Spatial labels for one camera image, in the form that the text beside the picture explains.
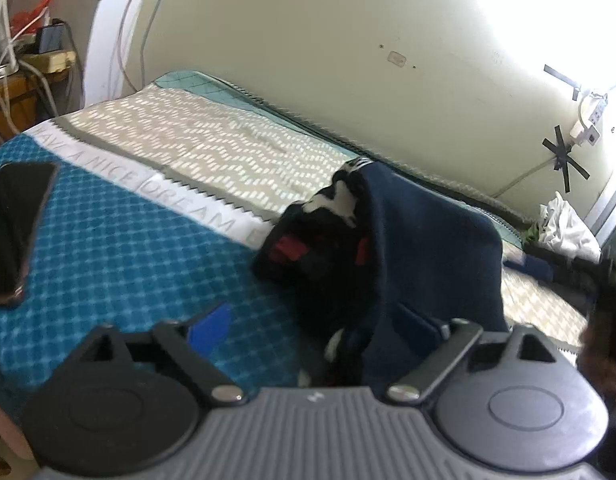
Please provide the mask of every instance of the beige patterned fabric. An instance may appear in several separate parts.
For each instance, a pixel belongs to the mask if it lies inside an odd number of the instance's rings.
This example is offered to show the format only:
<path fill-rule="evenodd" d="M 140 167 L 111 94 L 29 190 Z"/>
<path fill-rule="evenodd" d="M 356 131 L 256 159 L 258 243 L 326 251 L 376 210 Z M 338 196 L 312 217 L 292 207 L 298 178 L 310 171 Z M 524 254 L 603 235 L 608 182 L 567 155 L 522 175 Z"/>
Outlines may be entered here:
<path fill-rule="evenodd" d="M 522 251 L 504 241 L 504 259 L 520 259 Z M 515 323 L 531 323 L 546 335 L 579 346 L 585 318 L 569 303 L 533 278 L 503 267 L 501 295 L 505 317 Z"/>
<path fill-rule="evenodd" d="M 277 218 L 330 183 L 349 158 L 254 112 L 156 85 L 56 120 L 71 136 L 167 178 Z"/>

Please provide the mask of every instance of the dark blue cloth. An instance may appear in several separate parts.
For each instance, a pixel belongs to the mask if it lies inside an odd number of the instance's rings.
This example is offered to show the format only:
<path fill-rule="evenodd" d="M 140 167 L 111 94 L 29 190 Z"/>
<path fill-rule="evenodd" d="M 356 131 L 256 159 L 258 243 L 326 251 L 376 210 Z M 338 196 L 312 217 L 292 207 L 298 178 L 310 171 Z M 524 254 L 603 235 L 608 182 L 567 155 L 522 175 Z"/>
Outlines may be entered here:
<path fill-rule="evenodd" d="M 354 377 L 342 382 L 378 391 L 398 380 L 454 317 L 507 330 L 502 243 L 488 218 L 363 159 L 318 194 L 288 208 L 254 270 L 301 289 L 304 330 L 327 338 L 345 328 L 341 370 Z"/>

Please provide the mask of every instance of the blue checkered bedsheet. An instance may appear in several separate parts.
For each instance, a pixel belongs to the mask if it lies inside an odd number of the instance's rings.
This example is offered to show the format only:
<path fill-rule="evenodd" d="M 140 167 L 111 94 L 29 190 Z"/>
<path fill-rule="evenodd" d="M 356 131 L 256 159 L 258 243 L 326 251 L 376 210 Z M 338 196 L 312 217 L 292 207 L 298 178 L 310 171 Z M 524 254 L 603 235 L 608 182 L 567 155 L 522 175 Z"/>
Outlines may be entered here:
<path fill-rule="evenodd" d="M 14 160 L 61 163 L 26 299 L 0 310 L 0 404 L 14 418 L 94 326 L 143 331 L 219 300 L 232 305 L 233 322 L 211 361 L 249 391 L 296 381 L 293 294 L 252 276 L 252 250 L 60 161 L 27 135 L 0 148 L 0 165 Z"/>

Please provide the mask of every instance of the black round cover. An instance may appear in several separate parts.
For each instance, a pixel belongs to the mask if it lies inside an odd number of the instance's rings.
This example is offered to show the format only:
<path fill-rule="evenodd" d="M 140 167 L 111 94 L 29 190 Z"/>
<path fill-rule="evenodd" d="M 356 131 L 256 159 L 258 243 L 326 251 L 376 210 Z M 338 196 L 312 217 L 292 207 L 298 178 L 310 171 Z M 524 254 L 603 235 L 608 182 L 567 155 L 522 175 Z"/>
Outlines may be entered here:
<path fill-rule="evenodd" d="M 40 465 L 93 477 L 161 462 L 198 419 L 194 396 L 177 381 L 91 363 L 48 381 L 26 406 L 22 426 Z"/>

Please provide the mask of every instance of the smartphone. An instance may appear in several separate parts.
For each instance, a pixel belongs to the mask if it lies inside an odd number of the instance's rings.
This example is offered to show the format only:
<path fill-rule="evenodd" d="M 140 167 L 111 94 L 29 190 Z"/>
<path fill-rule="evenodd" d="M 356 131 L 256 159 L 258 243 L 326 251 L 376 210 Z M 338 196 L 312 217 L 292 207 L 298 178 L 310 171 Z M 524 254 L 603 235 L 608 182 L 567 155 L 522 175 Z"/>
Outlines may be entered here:
<path fill-rule="evenodd" d="M 24 298 L 37 224 L 59 170 L 55 162 L 7 162 L 0 167 L 0 306 Z"/>

